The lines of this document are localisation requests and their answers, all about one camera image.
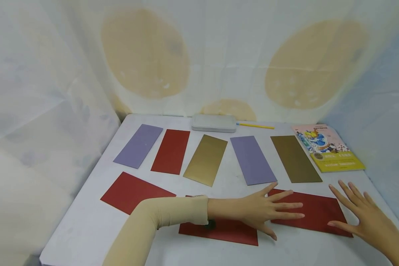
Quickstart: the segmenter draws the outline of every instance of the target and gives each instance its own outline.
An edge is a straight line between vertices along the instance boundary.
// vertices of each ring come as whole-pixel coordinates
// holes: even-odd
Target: purple card
[[[247,185],[277,181],[254,136],[231,137]]]
[[[114,163],[138,169],[161,131],[163,129],[160,127],[141,124],[126,146],[115,157]]]

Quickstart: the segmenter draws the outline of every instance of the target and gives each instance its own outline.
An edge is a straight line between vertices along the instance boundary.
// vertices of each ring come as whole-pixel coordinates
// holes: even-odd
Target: gold card
[[[227,144],[226,140],[203,135],[183,176],[212,187]]]
[[[270,137],[292,183],[322,182],[295,136]]]

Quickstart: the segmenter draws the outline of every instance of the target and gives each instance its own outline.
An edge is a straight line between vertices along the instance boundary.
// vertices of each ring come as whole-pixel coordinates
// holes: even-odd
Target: finger
[[[296,203],[275,203],[273,204],[275,210],[288,210],[291,208],[301,208],[303,207],[303,203],[296,202]]]
[[[355,235],[357,235],[357,227],[350,224],[346,224],[345,222],[330,221],[328,225],[340,228],[341,230],[345,230],[346,232],[354,233]]]
[[[369,204],[371,204],[371,206],[376,207],[378,209],[380,209],[374,202],[374,200],[371,198],[371,196],[368,194],[368,192],[364,192],[364,197],[365,199],[369,202]]]
[[[304,216],[303,213],[277,212],[274,219],[301,219]]]
[[[262,224],[257,229],[259,231],[262,231],[263,233],[266,233],[268,236],[270,236],[275,241],[278,239],[275,232],[272,229],[270,229],[269,227],[267,227],[265,224]]]
[[[272,190],[272,189],[273,189],[274,187],[276,187],[277,185],[278,185],[278,182],[270,183],[270,185],[268,185],[266,188],[262,189],[262,190],[260,191],[260,193],[261,193],[263,196],[266,196],[266,194],[269,193],[269,191]]]
[[[348,186],[350,187],[351,191],[353,192],[353,194],[360,199],[360,201],[362,201],[365,204],[368,204],[368,201],[364,198],[364,196],[362,196],[362,194],[360,193],[360,191],[358,190],[358,188],[355,186],[355,184],[353,184],[352,182],[348,182],[347,183]]]
[[[334,196],[343,204],[346,206],[346,208],[348,208],[349,210],[351,210],[356,216],[357,216],[357,211],[358,211],[358,207],[356,207],[356,205],[354,205],[351,201],[349,201],[345,196],[343,196],[340,191],[337,190],[337,188],[335,188],[333,185],[329,185],[331,192],[334,194]]]
[[[291,194],[293,194],[294,193],[294,191],[292,191],[292,190],[287,190],[287,191],[284,191],[284,192],[281,192],[281,193],[278,193],[278,194],[274,194],[274,195],[272,195],[272,196],[270,196],[270,197],[267,197],[270,201],[272,201],[272,202],[275,202],[275,201],[279,201],[280,199],[283,199],[283,198],[285,198],[286,196],[289,196],[289,195],[291,195]]]
[[[363,202],[360,201],[360,199],[358,197],[356,197],[355,194],[353,194],[353,192],[350,190],[350,188],[348,188],[347,185],[344,184],[344,182],[342,180],[339,180],[338,184],[340,185],[340,187],[342,188],[342,190],[344,191],[346,196],[350,199],[350,201],[353,202],[354,205],[356,205],[358,207],[363,205]]]

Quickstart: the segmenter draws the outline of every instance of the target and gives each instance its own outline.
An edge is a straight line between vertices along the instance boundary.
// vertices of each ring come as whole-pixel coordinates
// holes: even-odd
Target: hand
[[[357,235],[386,255],[393,264],[399,265],[398,228],[385,216],[368,193],[364,192],[362,195],[352,182],[348,183],[349,187],[341,180],[338,183],[348,199],[332,185],[329,185],[330,190],[357,216],[359,224],[353,226],[340,221],[330,221],[328,225]]]
[[[277,240],[277,236],[272,229],[265,225],[266,221],[272,219],[300,219],[305,216],[303,213],[278,212],[278,210],[301,208],[303,207],[303,203],[273,203],[293,193],[292,190],[288,190],[265,197],[277,184],[277,182],[274,182],[263,190],[241,198],[238,201],[239,220],[266,233],[275,241]]]

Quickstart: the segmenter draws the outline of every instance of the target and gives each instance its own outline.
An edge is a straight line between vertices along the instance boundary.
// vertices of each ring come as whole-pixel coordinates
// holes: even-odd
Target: book cover
[[[321,172],[364,170],[337,132],[325,124],[292,126]]]

